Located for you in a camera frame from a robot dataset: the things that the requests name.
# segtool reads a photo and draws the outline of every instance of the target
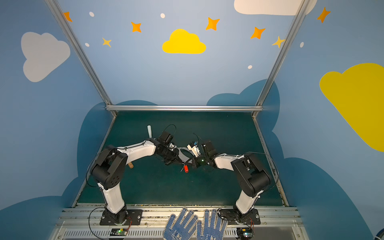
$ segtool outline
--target glove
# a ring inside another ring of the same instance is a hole
[[[197,240],[223,240],[225,228],[228,221],[221,219],[217,215],[217,210],[212,210],[212,215],[209,217],[209,210],[204,211],[204,229],[202,229],[201,221],[197,221]]]
[[[172,214],[164,229],[163,238],[165,240],[189,240],[192,234],[196,231],[197,216],[193,211],[189,211],[187,216],[184,217],[188,211],[187,208],[183,208],[175,221],[176,215]]]

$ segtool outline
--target yellow cloud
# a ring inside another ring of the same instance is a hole
[[[363,63],[329,72],[320,88],[361,139],[384,152],[384,67]]]
[[[203,53],[207,47],[200,42],[196,34],[184,29],[175,30],[169,37],[169,41],[163,43],[163,51],[166,53]]]

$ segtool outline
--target robotic arm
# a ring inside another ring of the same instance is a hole
[[[187,148],[194,156],[186,159],[171,142],[172,138],[170,133],[164,131],[157,139],[148,138],[141,143],[126,147],[109,146],[98,156],[90,173],[98,181],[106,202],[101,225],[126,223],[128,211],[120,190],[125,166],[130,165],[134,160],[154,154],[163,157],[166,165],[178,162],[185,167],[192,165],[194,169],[202,165],[210,165],[214,168],[234,171],[242,189],[233,207],[234,216],[240,221],[249,218],[253,213],[253,205],[260,198],[265,187],[270,185],[271,179],[256,155],[250,152],[243,155],[218,154],[211,141],[208,141],[201,144],[204,154],[200,153],[196,142],[190,143]]]

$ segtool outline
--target dark green mat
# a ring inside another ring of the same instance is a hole
[[[263,152],[250,113],[119,112],[105,146],[142,142],[148,138],[147,125],[152,126],[153,137],[158,137],[169,124],[177,126],[172,141],[178,147],[196,141],[195,132],[203,140],[211,140],[219,153]],[[173,133],[173,126],[167,131]],[[266,157],[259,156],[268,166]],[[241,192],[234,172],[226,169],[190,167],[185,173],[182,165],[165,166],[155,156],[136,160],[133,165],[133,169],[126,167],[120,183],[126,204],[234,205]],[[89,182],[96,185],[92,177]],[[86,185],[79,203],[104,203],[104,199],[98,188]],[[256,204],[282,206],[277,188],[263,193]]]

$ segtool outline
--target blue wall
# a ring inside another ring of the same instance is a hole
[[[26,32],[68,41],[44,0],[0,3],[0,228],[5,239],[47,239],[69,207],[112,116],[76,53],[39,82],[23,72]]]
[[[322,23],[324,7],[331,13]],[[383,12],[382,1],[318,0],[257,117],[288,201],[312,240],[371,239],[384,227],[384,152],[359,137],[319,86],[331,71],[384,66]]]
[[[114,104],[142,100],[157,105],[207,105],[215,95],[240,94],[268,77],[279,52],[273,43],[278,36],[285,38],[293,20],[293,16],[242,14],[233,0],[59,3],[70,13],[70,25]],[[220,19],[216,31],[206,30],[208,18]],[[141,32],[132,32],[131,22],[141,23]],[[255,27],[265,28],[260,39],[251,39]],[[205,52],[164,52],[163,43],[179,28],[196,34],[206,45]],[[103,38],[111,40],[111,47],[103,45]],[[215,104],[226,102],[217,100]]]

